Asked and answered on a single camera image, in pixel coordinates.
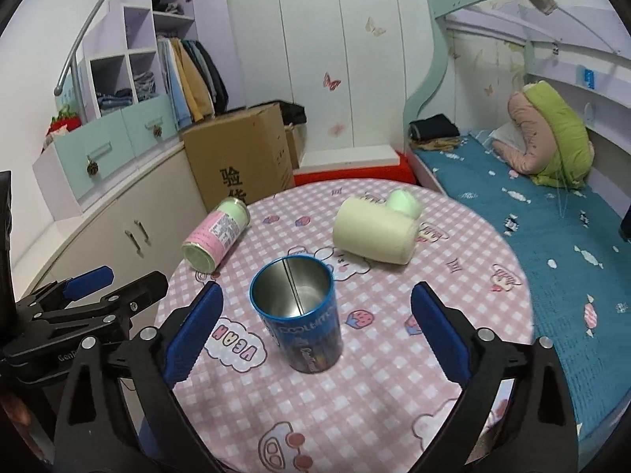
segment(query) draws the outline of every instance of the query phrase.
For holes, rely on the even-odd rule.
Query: light blue drawer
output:
[[[121,112],[135,156],[140,156],[177,133],[168,96],[157,96],[133,104]]]
[[[120,110],[56,138],[55,148],[77,199],[134,159]],[[92,164],[91,175],[88,174],[90,161],[96,164],[96,167]]]

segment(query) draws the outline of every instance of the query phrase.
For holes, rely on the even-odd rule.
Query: metal handrail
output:
[[[79,83],[79,71],[77,68],[77,50],[79,49],[79,45],[81,44],[81,41],[83,41],[83,37],[88,31],[88,27],[90,26],[90,23],[92,23],[94,16],[97,15],[97,12],[101,8],[101,5],[103,5],[103,2],[105,2],[105,0],[97,1],[94,8],[91,10],[90,14],[88,15],[88,18],[85,20],[85,23],[83,23],[83,26],[79,30],[77,39],[75,39],[75,42],[73,42],[73,45],[70,48],[70,52],[68,53],[68,56],[65,60],[64,67],[61,70],[61,74],[59,75],[59,80],[57,81],[57,85],[55,86],[55,90],[54,90],[55,96],[61,95],[61,93],[64,90],[65,78],[68,76],[68,71],[70,71],[70,76],[73,80],[73,90],[75,91],[75,97],[77,98],[77,106],[79,107],[78,108],[79,117],[83,124],[85,124],[88,121],[88,119],[85,114],[85,107],[83,105],[83,94],[81,94],[81,86]]]

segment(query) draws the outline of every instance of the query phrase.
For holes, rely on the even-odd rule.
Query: white pillow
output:
[[[493,140],[498,140],[506,145],[510,145],[513,149],[518,150],[521,154],[526,154],[526,140],[521,128],[514,122],[504,124],[491,133]]]

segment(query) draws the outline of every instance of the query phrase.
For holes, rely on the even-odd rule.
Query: round table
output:
[[[397,188],[425,206],[408,265],[367,261],[332,246],[345,199],[383,203]],[[190,304],[209,279],[222,287],[217,332],[174,393],[212,454],[236,471],[411,468],[460,394],[411,315],[410,293],[420,281],[475,327],[531,342],[528,282],[515,255],[490,224],[446,196],[392,181],[341,180],[288,190],[249,209],[250,228],[217,272],[179,265],[157,317],[162,324]],[[288,366],[248,298],[256,272],[288,253],[323,260],[336,281],[344,351],[320,374]],[[507,397],[498,395],[488,423],[501,417]]]

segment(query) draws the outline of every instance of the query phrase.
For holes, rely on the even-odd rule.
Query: blue gripper pad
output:
[[[195,307],[166,349],[162,376],[171,389],[177,382],[188,378],[204,344],[223,313],[223,292],[218,284],[204,286],[198,298]]]
[[[64,298],[71,302],[78,301],[105,286],[110,286],[113,282],[112,269],[109,266],[99,266],[65,283]]]
[[[410,300],[412,314],[446,377],[464,388],[471,378],[465,343],[421,284],[414,287]]]

